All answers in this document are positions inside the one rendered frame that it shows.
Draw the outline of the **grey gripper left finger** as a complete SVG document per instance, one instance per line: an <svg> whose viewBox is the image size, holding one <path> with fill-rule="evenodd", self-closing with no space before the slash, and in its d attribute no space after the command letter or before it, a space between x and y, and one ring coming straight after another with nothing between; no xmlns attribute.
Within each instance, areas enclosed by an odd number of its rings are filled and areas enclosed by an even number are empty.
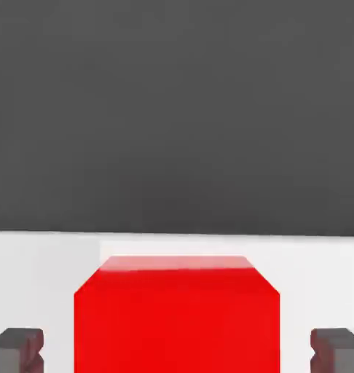
<svg viewBox="0 0 354 373"><path fill-rule="evenodd" d="M7 328L0 333L0 373L44 373L44 332Z"/></svg>

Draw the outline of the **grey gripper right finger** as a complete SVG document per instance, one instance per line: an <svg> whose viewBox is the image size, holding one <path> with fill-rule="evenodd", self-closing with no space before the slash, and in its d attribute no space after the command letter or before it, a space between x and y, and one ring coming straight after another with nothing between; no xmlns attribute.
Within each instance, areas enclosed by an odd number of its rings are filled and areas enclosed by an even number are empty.
<svg viewBox="0 0 354 373"><path fill-rule="evenodd" d="M310 373L354 373L354 333L346 328L313 329Z"/></svg>

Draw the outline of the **small red cube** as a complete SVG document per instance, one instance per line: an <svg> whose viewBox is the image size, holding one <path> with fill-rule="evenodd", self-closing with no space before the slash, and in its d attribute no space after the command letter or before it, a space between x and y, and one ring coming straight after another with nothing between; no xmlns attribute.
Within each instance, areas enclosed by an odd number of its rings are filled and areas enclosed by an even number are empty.
<svg viewBox="0 0 354 373"><path fill-rule="evenodd" d="M74 373L280 373L280 295L242 256L113 256L74 294Z"/></svg>

